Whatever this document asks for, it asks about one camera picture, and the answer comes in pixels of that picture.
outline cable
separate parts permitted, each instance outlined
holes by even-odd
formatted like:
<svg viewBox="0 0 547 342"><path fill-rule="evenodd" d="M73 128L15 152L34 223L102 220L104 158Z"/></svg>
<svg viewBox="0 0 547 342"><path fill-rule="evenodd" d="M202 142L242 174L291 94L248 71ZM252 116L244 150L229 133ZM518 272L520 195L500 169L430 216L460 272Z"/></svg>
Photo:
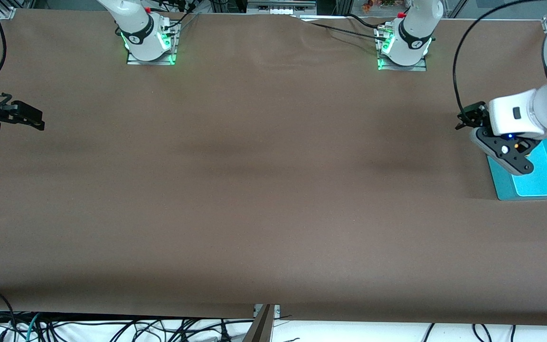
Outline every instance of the cable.
<svg viewBox="0 0 547 342"><path fill-rule="evenodd" d="M290 317L290 314L288 316L282 316L280 318L276 318L276 320L282 320L282 319L288 318L288 317ZM217 324L209 325L207 327L204 327L203 329L198 329L197 331L193 331L193 333L191 335L183 338L179 342L187 342L189 340L189 338L191 338L191 336L195 335L196 333L203 333L204 331L212 331L212 330L216 331L214 328L220 327L220 326L223 326L223 325L238 324L238 323L252 323L252 322L254 322L254 320L239 320L239 321L231 321L231 322L223 321L223 323L217 323Z"/></svg>
<svg viewBox="0 0 547 342"><path fill-rule="evenodd" d="M5 51L6 51L6 48L4 48L4 56L3 56L3 58L2 58L2 61L5 61L5 60L6 60ZM4 303L6 303L6 306L7 306L8 310L9 310L9 320L11 321L12 327L13 327L14 329L16 329L16 319L14 318L14 310L12 309L11 304L9 303L9 301L7 300L7 298L6 298L4 295L0 294L0 298L4 301ZM16 334L17 334L17 333L14 331L14 342L16 342L16 337L17 337Z"/></svg>
<svg viewBox="0 0 547 342"><path fill-rule="evenodd" d="M376 29L377 26L385 24L385 22L382 22L381 24L377 24L377 25L369 24L368 22L363 21L361 17L358 17L358 15L355 15L354 13L347 13L346 15L344 15L344 17L352 17L358 20L360 24L366 26L367 28L372 28L372 29Z"/></svg>
<svg viewBox="0 0 547 342"><path fill-rule="evenodd" d="M423 342L427 342L427 339L430 337L430 333L432 332L433 328L434 328L434 323L430 324L430 326L427 328L427 331L425 332Z"/></svg>
<svg viewBox="0 0 547 342"><path fill-rule="evenodd" d="M191 11L186 11L185 14L183 15L183 17L180 17L180 19L178 21L176 21L174 24L170 25L170 26L164 26L164 30L167 30L169 28L173 28L174 26L177 26L178 24L180 24L181 21L183 21L183 19L185 19L186 16L189 15L189 13L191 13Z"/></svg>
<svg viewBox="0 0 547 342"><path fill-rule="evenodd" d="M149 328L154 326L154 324L158 323L160 320L156 320L148 324L146 327L141 328L141 332L139 332L139 329L136 328L136 324L134 325L134 328L136 329L136 333L134 333L134 337L132 338L132 342L135 342L139 336L143 333L150 333Z"/></svg>
<svg viewBox="0 0 547 342"><path fill-rule="evenodd" d="M4 29L1 26L1 20L0 20L0 35L1 35L1 60L0 60L0 71L4 67L4 63L6 62L6 56L7 56L7 43L6 43L6 34L4 33Z"/></svg>
<svg viewBox="0 0 547 342"><path fill-rule="evenodd" d="M464 111L464 108L463 108L463 105L462 105L462 100L460 99L460 91L457 88L457 75L456 75L457 58L460 54L460 49L462 48L462 45L465 41L465 37L467 37L468 33L474 28L474 26L476 26L476 24L478 24L478 22L480 22L480 20L484 19L488 15L490 15L492 13L495 13L496 11L499 11L501 9L505 9L506 7L514 6L514 5L517 5L517 4L522 4L523 2L535 2L535 1L545 1L545 0L516 0L516 1L513 1L513 2L508 2L508 3L503 4L501 6L497 6L494 9L491 9L491 10L487 11L486 13L484 13L483 15L481 15L480 17L478 17L478 19L476 19L467 28L467 30L465 30L465 33L463 34L462 39L460 39L460 43L457 46L457 50L455 50L455 56L453 57L453 88L454 88L454 91L455 91L455 99L457 100L457 105L460 107L462 117L467 122L469 122L470 120L468 119L467 115L465 114L465 111Z"/></svg>
<svg viewBox="0 0 547 342"><path fill-rule="evenodd" d="M225 320L221 318L221 342L231 342L232 338L227 332L227 327L225 325Z"/></svg>
<svg viewBox="0 0 547 342"><path fill-rule="evenodd" d="M489 330L487 329L486 325L480 324L480 326L484 329L484 332L487 333L487 338L488 338L489 342L492 342L491 334L489 333ZM474 333L474 336L476 336L476 338L478 338L478 340L480 342L484 342L484 340L480 337L480 335L478 335L478 333L476 331L476 325L475 324L472 325L472 332Z"/></svg>
<svg viewBox="0 0 547 342"><path fill-rule="evenodd" d="M342 28L333 28L333 26L328 26L328 25L323 25L323 24L318 24L316 22L309 22L310 24L312 25L315 25L315 26L320 26L321 28L326 28L326 29L331 29L331 30L335 30L335 31L339 31L339 32L345 32L345 33L349 33L351 35L357 35L357 36L361 36L361 37L367 37L367 38L371 38L371 39L375 39L375 40L386 40L384 37L375 37L375 36L371 36L371 35L365 35L363 33L358 33L358 32L353 32L353 31L348 31L348 30L344 30Z"/></svg>
<svg viewBox="0 0 547 342"><path fill-rule="evenodd" d="M123 335L124 331L126 331L129 327L131 327L133 324L136 324L138 321L132 321L126 325L124 325L124 327L122 327L121 329L119 329L115 335L113 335L113 337L111 338L111 340L109 340L109 342L116 342L117 340L119 340L119 338Z"/></svg>
<svg viewBox="0 0 547 342"><path fill-rule="evenodd" d="M31 340L31 330L33 329L33 325L35 324L35 321L37 320L37 317L39 317L40 314L41 312L38 312L37 314L35 314L35 316L33 316L33 319L31 320L31 323L28 324L27 337L25 339L26 342L29 342Z"/></svg>

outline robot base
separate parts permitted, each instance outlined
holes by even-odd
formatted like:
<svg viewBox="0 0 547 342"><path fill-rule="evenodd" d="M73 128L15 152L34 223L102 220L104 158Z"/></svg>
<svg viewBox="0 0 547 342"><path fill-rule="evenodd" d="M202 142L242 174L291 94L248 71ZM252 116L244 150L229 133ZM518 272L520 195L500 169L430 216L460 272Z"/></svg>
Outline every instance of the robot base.
<svg viewBox="0 0 547 342"><path fill-rule="evenodd" d="M375 37L385 37L386 39L389 39L389 35L391 34L391 21L386 22L386 25L384 26L374 28L373 31ZM421 60L414 65L404 66L394 63L382 52L382 50L386 48L386 44L389 44L389 42L380 40L375 42L375 48L377 49L377 68L379 70L427 71L424 57L421 57Z"/></svg>
<svg viewBox="0 0 547 342"><path fill-rule="evenodd" d="M168 31L164 32L167 36L163 38L162 41L166 45L170 45L170 49L164 52L159 58L156 58L151 61L143 61L137 59L133 56L130 51L128 51L128 57L126 58L126 64L128 65L174 65L176 63L176 53L179 49L179 38L180 38L180 28L181 24L177 24L170 28Z"/></svg>

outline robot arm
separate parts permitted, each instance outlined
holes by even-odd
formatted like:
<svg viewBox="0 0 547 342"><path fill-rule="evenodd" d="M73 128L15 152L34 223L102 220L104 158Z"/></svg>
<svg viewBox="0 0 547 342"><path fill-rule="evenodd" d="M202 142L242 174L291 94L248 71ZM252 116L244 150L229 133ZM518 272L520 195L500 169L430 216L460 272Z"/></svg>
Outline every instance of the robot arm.
<svg viewBox="0 0 547 342"><path fill-rule="evenodd" d="M148 13L140 0L97 0L106 8L122 31L130 53L141 61L152 61L170 50L170 19Z"/></svg>
<svg viewBox="0 0 547 342"><path fill-rule="evenodd" d="M443 17L440 0L414 0L406 17L391 22L391 37L381 52L398 65L415 65L427 53L432 33Z"/></svg>
<svg viewBox="0 0 547 342"><path fill-rule="evenodd" d="M547 36L542 60L547 78ZM493 99L488 106L473 104L466 113L472 122L476 118L481 123L472 130L471 140L485 153L514 175L533 171L526 156L547 138L547 84ZM462 114L458 117L466 124Z"/></svg>

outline black cable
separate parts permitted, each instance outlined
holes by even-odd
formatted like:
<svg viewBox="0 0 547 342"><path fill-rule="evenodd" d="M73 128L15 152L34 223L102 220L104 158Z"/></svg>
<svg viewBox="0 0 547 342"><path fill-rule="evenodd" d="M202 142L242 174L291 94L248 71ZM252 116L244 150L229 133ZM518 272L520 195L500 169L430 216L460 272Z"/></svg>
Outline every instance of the black cable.
<svg viewBox="0 0 547 342"><path fill-rule="evenodd" d="M2 38L2 42L4 43L4 54L0 62L0 70L1 70L1 67L3 66L3 62L6 61L6 39L4 38L3 30L1 31L1 38ZM9 301L4 295L0 294L0 298L4 301L4 303L6 303L6 306L9 310L9 321L11 321L11 326L14 329L16 329L16 318L14 317L14 310L12 309L11 304L9 303ZM16 340L16 338L17 338L17 333L14 331L14 341Z"/></svg>
<svg viewBox="0 0 547 342"><path fill-rule="evenodd" d="M358 20L360 24L366 26L367 28L372 28L372 29L376 29L377 26L385 24L385 22L382 22L381 24L377 24L377 25L369 24L368 22L363 21L361 17L358 17L358 15L355 15L354 13L347 13L344 17L352 17Z"/></svg>
<svg viewBox="0 0 547 342"><path fill-rule="evenodd" d="M149 328L152 327L154 324L158 323L160 320L156 320L148 324L146 327L141 328L141 332L139 332L139 329L136 328L136 324L134 325L134 328L136 329L136 333L134 333L134 337L132 338L132 342L136 342L136 339L141 336L143 333L150 333Z"/></svg>
<svg viewBox="0 0 547 342"><path fill-rule="evenodd" d="M182 336L183 333L186 333L187 332L187 329L189 329L192 325L196 324L199 320L188 320L187 322L185 322L185 320L182 321L181 325L180 325L180 328L178 328L178 330L176 330L174 332L174 334L172 335L172 337L168 340L168 342L176 342L176 340L178 338L184 338L184 336Z"/></svg>
<svg viewBox="0 0 547 342"><path fill-rule="evenodd" d="M156 336L156 337L158 338L159 342L162 342L162 341L161 341L161 337L160 337L158 334L154 333L153 331L146 331L146 333L150 333L150 334L152 334L153 336Z"/></svg>
<svg viewBox="0 0 547 342"><path fill-rule="evenodd" d="M457 88L457 75L456 75L457 58L460 54L460 49L462 48L462 45L465 41L465 37L467 37L468 33L474 28L474 26L476 26L476 24L478 24L478 22L480 22L480 20L484 19L488 15L490 15L492 13L495 13L496 11L499 11L501 9L505 9L506 7L514 6L514 5L517 5L517 4L522 4L523 2L535 2L535 1L545 1L545 0L516 0L516 1L513 1L513 2L508 2L508 3L503 4L501 6L497 6L494 9L491 9L491 10L487 11L486 13L484 13L483 15L478 17L478 19L476 19L467 28L467 30L465 31L465 33L462 36L462 39L460 39L460 43L457 46L457 50L455 50L455 56L453 57L453 88L454 88L454 91L455 91L455 99L457 100L457 105L460 107L460 112L462 114L462 117L466 120L466 122L469 122L470 120L468 119L467 115L465 114L465 111L464 111L464 108L463 108L463 105L462 105L462 100L460 99L460 91Z"/></svg>
<svg viewBox="0 0 547 342"><path fill-rule="evenodd" d="M167 336L166 327L163 325L163 320L160 320L160 324L161 324L161 331L163 331L163 340L165 342L168 336Z"/></svg>
<svg viewBox="0 0 547 342"><path fill-rule="evenodd" d="M0 333L0 342L4 342L4 339L6 338L6 334L7 334L7 329L4 329L4 331Z"/></svg>
<svg viewBox="0 0 547 342"><path fill-rule="evenodd" d="M484 329L485 333L487 333L487 338L488 338L489 342L492 342L491 335L490 335L489 330L487 329L486 325L480 324L480 326ZM476 338L478 338L478 340L480 342L484 342L484 340L480 337L480 335L478 335L478 333L476 331L476 325L475 324L472 325L472 332L474 333L474 336L476 336Z"/></svg>
<svg viewBox="0 0 547 342"><path fill-rule="evenodd" d="M128 323L132 323L132 321L130 322L126 322L126 321L119 321L119 322L100 322L100 323L89 323L89 322L62 322L62 323L58 323L56 325L54 325L54 327L61 327L63 325L68 325L68 324L76 324L76 325L126 325Z"/></svg>
<svg viewBox="0 0 547 342"><path fill-rule="evenodd" d="M353 32L353 31L349 31L349 30L344 30L344 29L342 29L342 28L333 28L333 26L318 24L317 22L312 22L312 21L310 21L309 23L312 24L312 25L315 25L315 26L320 26L321 28L336 30L336 31L339 31L339 32L345 32L345 33L349 33L349 34L357 35L357 36L361 36L361 37L367 37L367 38L371 38L371 39L375 39L375 40L386 40L384 37L375 37L375 36L371 36L371 35L365 35L365 34L363 34L363 33L358 33L358 32Z"/></svg>
<svg viewBox="0 0 547 342"><path fill-rule="evenodd" d="M0 71L4 67L4 63L6 62L6 55L7 55L7 43L6 43L6 33L4 33L4 29L1 26L1 20L0 20L0 36L1 36L1 60L0 60Z"/></svg>
<svg viewBox="0 0 547 342"><path fill-rule="evenodd" d="M4 328L5 331L12 331L12 332L14 332L14 333L18 333L18 335L21 336L21 338L22 338L23 341L26 339L26 335L25 335L25 333L27 333L26 330L13 329L13 328L11 328L11 327L6 327L6 326L3 326L3 325L0 325L0 328ZM38 337L36 337L36 338L33 338L33 339L31 340L31 342L33 342L33 341L40 341L40 340L41 340L41 339L40 339L39 336L38 336Z"/></svg>
<svg viewBox="0 0 547 342"><path fill-rule="evenodd" d="M430 333L432 332L433 328L434 328L434 323L430 324L430 326L427 328L427 331L425 332L423 342L427 342L427 339L430 337Z"/></svg>
<svg viewBox="0 0 547 342"><path fill-rule="evenodd" d="M47 338L47 342L52 342L52 339L50 339L50 329L48 328L48 324L46 323L46 328L44 329L44 331L46 331L46 338Z"/></svg>
<svg viewBox="0 0 547 342"><path fill-rule="evenodd" d="M221 318L221 342L231 342L232 338L229 336L225 321Z"/></svg>
<svg viewBox="0 0 547 342"><path fill-rule="evenodd" d="M173 28L174 26L177 26L178 24L180 24L181 21L183 21L183 19L185 19L186 16L189 15L189 13L191 13L191 11L187 11L185 12L185 14L183 15L183 17L180 17L180 19L178 21L176 21L174 24L170 25L170 26L164 26L164 30L167 30L169 28Z"/></svg>
<svg viewBox="0 0 547 342"><path fill-rule="evenodd" d="M117 340L119 340L120 336L123 335L124 331L126 331L129 327L131 327L132 325L134 325L135 323L137 323L138 321L131 321L130 323L124 325L124 327L122 327L121 329L119 329L115 335L113 335L113 337L111 338L111 340L109 340L109 342L116 342Z"/></svg>
<svg viewBox="0 0 547 342"><path fill-rule="evenodd" d="M288 317L290 317L290 315L289 316L282 316L280 318L276 318L276 320L282 320L283 318L288 318ZM240 321L223 322L223 323L217 323L217 324L209 325L207 327L204 327L204 329L198 329L197 331L193 331L193 333L191 335L189 335L186 338L180 340L179 342L187 342L191 338L191 336L195 335L196 333L203 333L204 331L212 331L212 330L215 330L214 328L220 327L224 324L252 323L252 322L254 322L254 320L240 320Z"/></svg>
<svg viewBox="0 0 547 342"><path fill-rule="evenodd" d="M57 340L57 341L61 340L62 342L68 342L62 336L58 335L58 333L56 332L56 329L52 329L52 333L54 334L55 340Z"/></svg>

